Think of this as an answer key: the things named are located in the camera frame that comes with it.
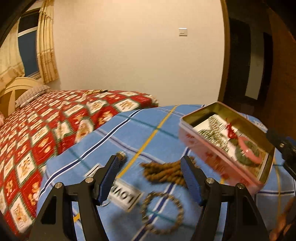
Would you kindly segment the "white wall switch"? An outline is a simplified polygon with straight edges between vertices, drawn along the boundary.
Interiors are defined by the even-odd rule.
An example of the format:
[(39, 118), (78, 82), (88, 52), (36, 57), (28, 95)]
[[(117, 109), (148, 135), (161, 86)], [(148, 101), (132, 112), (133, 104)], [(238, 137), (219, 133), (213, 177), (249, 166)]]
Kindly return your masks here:
[(188, 29), (187, 28), (179, 28), (179, 36), (180, 37), (187, 37)]

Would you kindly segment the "window with blue blind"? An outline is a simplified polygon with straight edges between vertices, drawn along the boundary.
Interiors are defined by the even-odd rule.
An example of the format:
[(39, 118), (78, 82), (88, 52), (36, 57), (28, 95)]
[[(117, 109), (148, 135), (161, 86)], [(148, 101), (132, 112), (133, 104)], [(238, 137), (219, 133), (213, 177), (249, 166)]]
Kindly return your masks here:
[(39, 75), (37, 61), (37, 29), (40, 8), (25, 12), (18, 25), (18, 47), (25, 69), (25, 77)]

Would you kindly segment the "yellow patterned right curtain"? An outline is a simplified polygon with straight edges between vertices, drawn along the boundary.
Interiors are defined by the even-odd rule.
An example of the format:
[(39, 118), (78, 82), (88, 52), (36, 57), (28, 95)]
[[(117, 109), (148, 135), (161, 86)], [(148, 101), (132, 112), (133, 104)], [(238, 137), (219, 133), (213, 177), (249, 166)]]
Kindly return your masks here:
[(44, 1), (39, 10), (37, 27), (37, 61), (41, 78), (50, 83), (59, 78), (53, 40), (54, 1)]

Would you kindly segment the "brown wooden door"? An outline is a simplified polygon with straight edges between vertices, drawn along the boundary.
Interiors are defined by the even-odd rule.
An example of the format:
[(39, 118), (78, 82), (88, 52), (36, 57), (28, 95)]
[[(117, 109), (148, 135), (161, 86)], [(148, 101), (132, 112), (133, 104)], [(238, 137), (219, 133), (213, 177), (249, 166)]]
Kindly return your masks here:
[(295, 138), (295, 1), (265, 1), (273, 39), (273, 66), (264, 103), (268, 128)]

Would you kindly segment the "red teddy bear bedspread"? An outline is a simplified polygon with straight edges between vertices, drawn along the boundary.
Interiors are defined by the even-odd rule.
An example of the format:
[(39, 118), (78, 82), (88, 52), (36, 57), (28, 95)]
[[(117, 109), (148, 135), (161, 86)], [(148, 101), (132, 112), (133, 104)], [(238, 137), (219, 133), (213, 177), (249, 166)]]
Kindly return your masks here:
[(51, 90), (18, 107), (1, 127), (1, 213), (12, 232), (24, 237), (36, 218), (46, 161), (118, 113), (156, 106), (136, 91)]

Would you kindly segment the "cream wooden headboard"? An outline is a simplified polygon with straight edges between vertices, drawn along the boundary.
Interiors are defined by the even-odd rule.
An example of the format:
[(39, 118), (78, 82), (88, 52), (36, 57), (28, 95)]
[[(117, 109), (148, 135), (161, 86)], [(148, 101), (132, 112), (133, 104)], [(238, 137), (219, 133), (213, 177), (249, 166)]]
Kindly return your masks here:
[(15, 111), (15, 101), (25, 91), (43, 84), (41, 80), (29, 77), (18, 77), (9, 83), (1, 92), (1, 113), (7, 118)]

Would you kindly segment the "yellow patterned curtain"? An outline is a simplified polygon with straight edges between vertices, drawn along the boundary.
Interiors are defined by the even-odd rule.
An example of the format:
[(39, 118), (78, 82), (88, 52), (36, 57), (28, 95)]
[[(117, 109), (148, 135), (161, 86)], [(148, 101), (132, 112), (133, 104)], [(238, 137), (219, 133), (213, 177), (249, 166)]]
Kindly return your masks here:
[(19, 51), (18, 29), (20, 19), (10, 30), (0, 50), (0, 90), (17, 77), (25, 76), (25, 68)]
[(59, 78), (53, 40), (54, 1), (44, 1), (39, 10), (37, 27), (37, 61), (41, 78), (50, 83)]

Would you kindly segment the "striped pillow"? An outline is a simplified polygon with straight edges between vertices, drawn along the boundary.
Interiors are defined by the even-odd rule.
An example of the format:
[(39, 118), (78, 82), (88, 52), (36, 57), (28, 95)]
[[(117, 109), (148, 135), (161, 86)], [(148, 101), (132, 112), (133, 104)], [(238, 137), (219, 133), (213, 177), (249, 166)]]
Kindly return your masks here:
[(42, 94), (49, 92), (51, 89), (48, 85), (37, 85), (35, 87), (30, 88), (29, 90), (25, 91), (16, 101), (15, 107), (22, 107), (28, 104), (33, 99), (39, 97)]

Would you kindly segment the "wooden door frame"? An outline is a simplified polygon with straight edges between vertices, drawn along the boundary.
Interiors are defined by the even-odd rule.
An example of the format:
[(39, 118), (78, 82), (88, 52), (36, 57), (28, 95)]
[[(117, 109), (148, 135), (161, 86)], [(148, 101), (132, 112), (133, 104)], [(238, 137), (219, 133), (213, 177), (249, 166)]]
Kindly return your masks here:
[(229, 63), (230, 63), (230, 24), (229, 24), (229, 14), (227, 9), (227, 4), (225, 0), (220, 0), (224, 24), (224, 61), (223, 61), (223, 72), (221, 78), (221, 85), (219, 90), (218, 101), (223, 102), (226, 85), (229, 73)]

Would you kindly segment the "brown wooden bead mala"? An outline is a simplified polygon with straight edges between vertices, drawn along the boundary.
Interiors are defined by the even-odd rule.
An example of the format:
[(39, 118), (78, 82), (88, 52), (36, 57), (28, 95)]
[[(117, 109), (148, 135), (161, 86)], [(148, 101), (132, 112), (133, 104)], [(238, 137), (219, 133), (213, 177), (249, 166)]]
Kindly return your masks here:
[(164, 164), (156, 162), (141, 163), (140, 166), (144, 169), (144, 178), (151, 183), (172, 183), (187, 187), (180, 160)]

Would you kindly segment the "pink pillow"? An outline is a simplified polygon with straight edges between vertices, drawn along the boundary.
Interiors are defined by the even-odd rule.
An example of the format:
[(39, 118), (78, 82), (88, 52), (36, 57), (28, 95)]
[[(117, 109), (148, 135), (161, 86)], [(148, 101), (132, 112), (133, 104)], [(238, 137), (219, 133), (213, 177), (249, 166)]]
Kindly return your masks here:
[(5, 123), (5, 117), (0, 111), (0, 128), (4, 125), (4, 123)]

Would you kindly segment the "pink metal tin box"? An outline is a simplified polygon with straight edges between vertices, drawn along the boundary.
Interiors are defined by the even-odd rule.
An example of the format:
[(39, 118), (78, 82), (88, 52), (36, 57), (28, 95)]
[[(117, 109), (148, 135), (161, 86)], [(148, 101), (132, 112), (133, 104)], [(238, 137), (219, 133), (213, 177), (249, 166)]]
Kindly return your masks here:
[[(215, 147), (194, 130), (195, 126), (214, 114), (219, 115), (233, 127), (239, 129), (269, 154), (259, 180), (252, 176), (247, 170), (240, 168), (238, 164), (227, 157), (222, 150)], [(181, 117), (179, 127), (180, 140), (210, 168), (218, 173), (226, 183), (232, 186), (237, 183), (242, 183), (251, 194), (256, 194), (264, 187), (273, 166), (275, 148), (267, 140), (266, 133), (260, 129), (258, 125), (229, 106), (221, 102), (214, 102)]]

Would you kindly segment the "blue plaid blanket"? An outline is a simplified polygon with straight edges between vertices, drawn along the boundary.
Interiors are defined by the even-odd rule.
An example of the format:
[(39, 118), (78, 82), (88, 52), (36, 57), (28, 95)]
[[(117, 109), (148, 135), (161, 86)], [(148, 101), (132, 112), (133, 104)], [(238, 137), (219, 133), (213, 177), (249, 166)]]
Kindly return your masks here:
[[(114, 183), (106, 203), (97, 207), (109, 240), (190, 240), (202, 208), (192, 200), (184, 187), (170, 183), (154, 185), (148, 182), (143, 176), (140, 163), (174, 162), (184, 155), (194, 156), (197, 165), (207, 177), (223, 183), (224, 180), (219, 174), (178, 139), (180, 118), (200, 107), (202, 106), (181, 105), (174, 109), (173, 106), (165, 106), (134, 110), (112, 117), (70, 149), (47, 161), (37, 213), (54, 184), (80, 183), (86, 177), (93, 176), (111, 155), (124, 151), (127, 162), (122, 170), (127, 169)], [(254, 197), (268, 230), (275, 227), (278, 215), (295, 196), (295, 181), (283, 168), (282, 163), (281, 154), (276, 151), (275, 165), (269, 179)], [(172, 234), (155, 235), (144, 229), (140, 206), (152, 191), (170, 193), (184, 208), (183, 223)], [(155, 227), (167, 229), (174, 224), (178, 209), (170, 200), (156, 197), (148, 206), (147, 214)]]

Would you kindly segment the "yellow patterned left curtain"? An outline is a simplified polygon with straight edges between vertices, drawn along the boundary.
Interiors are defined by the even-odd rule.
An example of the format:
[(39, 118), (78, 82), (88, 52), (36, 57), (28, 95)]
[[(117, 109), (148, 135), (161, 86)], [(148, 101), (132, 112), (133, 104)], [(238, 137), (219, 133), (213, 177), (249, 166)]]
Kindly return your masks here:
[(25, 68), (19, 51), (18, 29), (20, 19), (10, 30), (0, 50), (0, 90), (17, 77), (25, 76)]

